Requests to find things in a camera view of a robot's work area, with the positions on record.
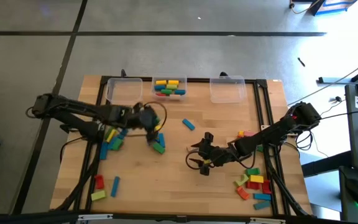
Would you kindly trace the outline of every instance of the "black cable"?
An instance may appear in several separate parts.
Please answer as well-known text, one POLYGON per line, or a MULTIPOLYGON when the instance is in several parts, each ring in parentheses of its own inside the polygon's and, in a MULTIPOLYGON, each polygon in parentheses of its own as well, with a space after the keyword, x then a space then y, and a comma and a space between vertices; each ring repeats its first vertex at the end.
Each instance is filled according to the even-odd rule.
POLYGON ((62 163, 62 159, 63 159, 63 150, 64 148, 68 145, 68 144, 71 144, 77 140, 80 140, 80 139, 83 139, 84 137, 79 137, 79 138, 76 138, 76 139, 73 139, 73 140, 70 140, 68 142, 66 142, 65 144, 63 144, 62 148, 60 149, 60 163, 62 163))
POLYGON ((345 100, 342 100, 342 101, 340 101, 339 103, 335 104, 334 106, 330 107, 330 109, 328 109, 328 110, 322 112, 322 113, 320 114, 320 116, 323 115, 324 113, 327 113, 328 111, 330 111, 331 109, 333 109, 333 108, 336 107, 337 105, 340 105, 343 101, 346 101, 346 99, 345 99, 345 100))
POLYGON ((341 114, 336 114, 336 115, 328 116, 328 117, 319 119, 319 121, 321 121, 322 119, 328 119, 328 118, 333 118, 333 117, 336 117, 336 116, 342 116, 342 115, 354 114, 354 113, 358 113, 358 111, 353 111, 353 112, 347 112, 347 113, 341 113, 341 114))

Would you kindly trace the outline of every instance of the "concrete floor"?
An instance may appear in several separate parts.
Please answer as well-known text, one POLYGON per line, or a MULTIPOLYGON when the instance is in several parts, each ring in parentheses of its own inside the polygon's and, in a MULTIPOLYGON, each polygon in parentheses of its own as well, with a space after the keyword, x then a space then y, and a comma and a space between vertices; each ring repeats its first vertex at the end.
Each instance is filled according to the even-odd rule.
MULTIPOLYGON (((0 30, 71 31, 80 0, 0 0, 0 30)), ((308 5, 297 5, 301 10, 308 5)), ((241 31, 328 32, 323 37, 77 37, 60 94, 76 98, 83 75, 129 76, 182 73, 216 77, 225 71, 245 78, 281 79, 288 102, 321 88, 317 77, 341 77, 358 67, 358 2, 347 13, 313 17, 295 15, 287 1, 233 0, 99 0, 89 1, 80 31, 241 31), (303 67, 297 58, 306 64, 303 67)), ((51 91, 69 36, 0 36, 0 213, 12 205, 40 122, 24 111, 39 94, 51 91)), ((343 86, 309 98, 318 111, 328 99, 343 95, 343 86)), ((344 104, 329 114, 345 111, 344 104)), ((327 130, 347 136, 346 118, 327 120, 314 131, 327 155, 349 150, 327 130)), ((24 212, 48 210, 59 168, 58 153, 66 134, 52 121, 24 212)), ((313 147, 310 154, 321 156, 313 147)))

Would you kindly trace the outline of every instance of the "wire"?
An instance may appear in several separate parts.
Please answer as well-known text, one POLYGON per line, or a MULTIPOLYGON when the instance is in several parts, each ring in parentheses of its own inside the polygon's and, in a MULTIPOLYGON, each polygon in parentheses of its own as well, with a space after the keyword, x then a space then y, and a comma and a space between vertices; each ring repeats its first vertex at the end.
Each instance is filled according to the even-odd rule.
POLYGON ((299 101, 301 101, 301 100, 303 100, 303 99, 305 99, 305 98, 307 98, 307 97, 309 97, 309 96, 311 96, 311 95, 314 95, 314 94, 318 93, 319 91, 321 91, 321 90, 323 90, 323 89, 325 89, 325 88, 328 88, 329 86, 331 86, 331 85, 333 85, 333 84, 336 84, 336 83, 340 82, 341 80, 343 80, 344 78, 348 77, 349 75, 351 75, 352 73, 354 73, 354 72, 357 71, 357 70, 358 70, 358 68, 355 69, 355 70, 353 70, 351 73, 345 75, 344 77, 342 77, 342 78, 336 80, 335 82, 330 83, 330 84, 328 84, 327 86, 324 86, 324 87, 322 87, 321 89, 318 89, 318 90, 316 90, 316 91, 310 93, 309 95, 304 96, 304 97, 300 98, 299 100, 296 100, 296 101, 294 101, 294 102, 288 104, 287 106, 290 106, 290 105, 292 105, 292 104, 294 104, 294 103, 297 103, 297 102, 299 102, 299 101))
POLYGON ((328 116, 328 117, 325 117, 325 118, 321 118, 319 121, 321 121, 322 119, 328 119, 328 118, 333 118, 333 117, 336 117, 336 116, 342 116, 342 115, 349 115, 349 114, 355 114, 355 113, 358 113, 358 111, 353 111, 353 112, 347 112, 347 113, 341 113, 341 114, 335 114, 335 115, 332 115, 332 116, 328 116))
POLYGON ((77 140, 80 140, 80 139, 84 139, 83 136, 79 137, 79 138, 76 138, 76 139, 73 139, 73 140, 70 140, 68 142, 66 142, 65 144, 63 144, 62 148, 60 149, 60 163, 62 163, 62 159, 63 159, 63 150, 64 148, 68 145, 68 144, 71 144, 77 140))
POLYGON ((312 8, 313 6, 315 6, 318 2, 320 2, 320 0, 315 1, 309 8, 307 8, 307 9, 305 9, 305 10, 303 10, 303 11, 300 11, 300 12, 295 12, 295 10, 293 10, 293 7, 294 7, 294 6, 292 6, 291 9, 292 9, 293 13, 295 13, 295 14, 301 14, 302 12, 305 12, 305 11, 311 9, 311 8, 312 8))
POLYGON ((29 111, 33 108, 33 106, 30 106, 24 113, 28 118, 35 119, 35 116, 29 115, 29 111))
POLYGON ((346 101, 346 100, 342 100, 342 101, 339 102, 338 104, 335 104, 334 106, 330 107, 330 109, 328 109, 327 111, 322 112, 322 113, 320 114, 320 116, 323 115, 324 113, 327 113, 328 111, 330 111, 331 109, 333 109, 333 108, 336 107, 337 105, 340 105, 343 101, 346 101))

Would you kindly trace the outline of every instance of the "wooden table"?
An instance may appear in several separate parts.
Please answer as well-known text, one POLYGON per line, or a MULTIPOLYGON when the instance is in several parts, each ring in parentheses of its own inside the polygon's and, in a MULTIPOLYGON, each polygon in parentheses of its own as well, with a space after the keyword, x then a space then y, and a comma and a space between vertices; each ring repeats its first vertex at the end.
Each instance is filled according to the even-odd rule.
MULTIPOLYGON (((78 100, 95 103, 100 79, 100 76, 85 76, 78 100)), ((143 102, 155 100, 150 95, 150 87, 150 82, 143 82, 143 102)), ((269 80, 268 92, 276 122, 287 112, 282 82, 269 80)), ((271 208, 255 210, 253 204, 259 202, 258 200, 251 196, 244 201, 236 193, 233 182, 244 173, 244 168, 238 163, 231 162, 211 169, 209 176, 200 175, 197 170, 191 170, 185 164, 187 148, 199 142, 206 131, 214 135, 214 145, 225 147, 228 141, 237 136, 239 130, 260 130, 252 85, 246 85, 246 93, 242 103, 213 104, 209 99, 209 83, 188 83, 188 94, 184 101, 164 102, 168 110, 167 122, 161 130, 165 136, 165 154, 160 155, 148 146, 145 137, 125 138, 120 151, 109 151, 108 159, 100 162, 98 174, 104 177, 107 197, 93 202, 92 212, 271 216, 271 208), (181 123, 183 118, 191 121, 196 129, 190 131, 185 127, 181 123), (119 176, 121 181, 117 197, 113 198, 109 195, 115 176, 119 176)), ((267 113, 262 107, 267 123, 267 113)), ((158 105, 154 108, 163 119, 163 111, 158 105)), ((130 131, 130 134, 141 132, 130 131)), ((78 137, 77 133, 71 133, 68 141, 78 137)), ((77 184, 85 146, 86 141, 66 146, 50 208, 59 206, 77 184)), ((288 189, 303 209, 311 213, 298 153, 284 145, 280 155, 288 189)), ((248 166, 251 162, 252 158, 244 161, 248 166)), ((261 175, 266 175, 260 152, 257 152, 255 167, 259 167, 261 175)), ((88 184, 84 187, 81 208, 85 206, 87 191, 88 184)), ((261 190, 246 191, 249 194, 261 193, 261 190)), ((283 213, 277 186, 275 191, 278 211, 283 213)))

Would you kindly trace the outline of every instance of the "transparent container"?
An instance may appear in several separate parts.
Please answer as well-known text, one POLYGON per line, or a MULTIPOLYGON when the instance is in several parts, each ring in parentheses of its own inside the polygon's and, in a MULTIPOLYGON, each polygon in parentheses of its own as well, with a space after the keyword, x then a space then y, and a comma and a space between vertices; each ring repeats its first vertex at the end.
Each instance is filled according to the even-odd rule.
POLYGON ((116 105, 133 105, 143 100, 143 82, 140 78, 110 78, 106 99, 116 105))
POLYGON ((186 75, 177 75, 177 74, 158 74, 152 78, 152 96, 159 100, 184 100, 187 95, 187 76, 186 75), (178 80, 179 85, 177 90, 184 90, 184 95, 176 95, 171 94, 169 96, 158 96, 157 93, 160 93, 159 91, 155 90, 155 82, 159 80, 178 80))
POLYGON ((240 103, 246 96, 244 77, 227 76, 209 79, 212 103, 240 103))

